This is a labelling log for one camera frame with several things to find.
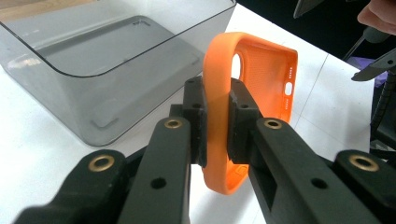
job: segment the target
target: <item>person's hand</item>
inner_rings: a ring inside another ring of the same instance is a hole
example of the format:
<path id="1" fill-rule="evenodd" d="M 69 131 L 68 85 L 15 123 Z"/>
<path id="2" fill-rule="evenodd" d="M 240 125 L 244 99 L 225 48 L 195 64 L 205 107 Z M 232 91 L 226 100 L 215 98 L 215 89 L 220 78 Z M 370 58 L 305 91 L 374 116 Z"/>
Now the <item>person's hand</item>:
<path id="1" fill-rule="evenodd" d="M 396 35 L 396 0 L 371 0 L 358 15 L 358 21 Z"/>

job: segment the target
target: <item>brass insert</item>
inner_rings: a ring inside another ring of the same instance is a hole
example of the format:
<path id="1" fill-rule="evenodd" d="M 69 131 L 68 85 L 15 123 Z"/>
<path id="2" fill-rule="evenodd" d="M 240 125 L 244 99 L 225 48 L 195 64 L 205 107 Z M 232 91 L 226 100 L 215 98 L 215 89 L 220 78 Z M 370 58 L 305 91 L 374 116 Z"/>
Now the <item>brass insert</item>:
<path id="1" fill-rule="evenodd" d="M 88 166 L 92 172 L 102 172 L 114 164 L 114 158 L 109 155 L 99 155 L 93 158 Z"/>
<path id="2" fill-rule="evenodd" d="M 354 166 L 358 167 L 361 170 L 369 171 L 369 172 L 376 172 L 379 170 L 378 164 L 373 161 L 372 159 L 361 156 L 361 155 L 352 155 L 349 157 L 350 163 Z"/>
<path id="3" fill-rule="evenodd" d="M 268 119 L 264 122 L 265 127 L 270 129 L 281 129 L 282 123 L 274 119 Z"/>
<path id="4" fill-rule="evenodd" d="M 168 129 L 180 128 L 183 123 L 178 119 L 169 119 L 165 122 L 165 127 Z"/>

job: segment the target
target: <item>white surface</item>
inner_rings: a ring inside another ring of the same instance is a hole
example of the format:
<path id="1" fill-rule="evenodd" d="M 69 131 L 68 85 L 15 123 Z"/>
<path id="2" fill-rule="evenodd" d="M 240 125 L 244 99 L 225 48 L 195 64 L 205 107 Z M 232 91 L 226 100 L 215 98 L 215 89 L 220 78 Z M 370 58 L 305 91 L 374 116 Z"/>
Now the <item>white surface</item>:
<path id="1" fill-rule="evenodd" d="M 271 22 L 237 6 L 227 31 L 243 31 L 297 49 L 299 65 L 291 125 L 319 155 L 333 160 L 348 148 L 367 151 L 373 82 L 350 80 L 357 71 Z M 157 108 L 114 144 L 130 155 L 145 146 L 156 121 L 181 92 Z M 85 155 L 84 145 L 62 123 L 0 69 L 0 223 L 11 223 L 30 205 L 48 203 Z M 191 223 L 263 223 L 247 181 L 232 196 L 205 187 L 192 166 Z"/>

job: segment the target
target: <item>orange phone case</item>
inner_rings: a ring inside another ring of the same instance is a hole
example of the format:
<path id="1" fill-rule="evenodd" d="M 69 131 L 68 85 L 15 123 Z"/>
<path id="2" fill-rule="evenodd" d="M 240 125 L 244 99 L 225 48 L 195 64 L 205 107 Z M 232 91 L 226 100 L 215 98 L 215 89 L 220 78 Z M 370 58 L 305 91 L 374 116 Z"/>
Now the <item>orange phone case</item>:
<path id="1" fill-rule="evenodd" d="M 207 166 L 205 183 L 216 192 L 234 193 L 248 176 L 248 165 L 227 155 L 228 105 L 233 56 L 241 60 L 245 83 L 262 115 L 290 121 L 297 51 L 245 33 L 217 35 L 204 60 L 207 100 Z"/>

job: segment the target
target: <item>transparent plastic bin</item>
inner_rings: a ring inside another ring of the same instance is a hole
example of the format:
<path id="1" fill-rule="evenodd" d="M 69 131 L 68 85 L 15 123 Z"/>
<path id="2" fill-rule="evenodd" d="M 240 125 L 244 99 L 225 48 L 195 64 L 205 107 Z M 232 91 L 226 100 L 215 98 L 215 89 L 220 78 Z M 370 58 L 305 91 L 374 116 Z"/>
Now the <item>transparent plastic bin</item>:
<path id="1" fill-rule="evenodd" d="M 0 27 L 0 64 L 91 146 L 105 146 L 202 71 L 231 0 L 85 1 Z"/>

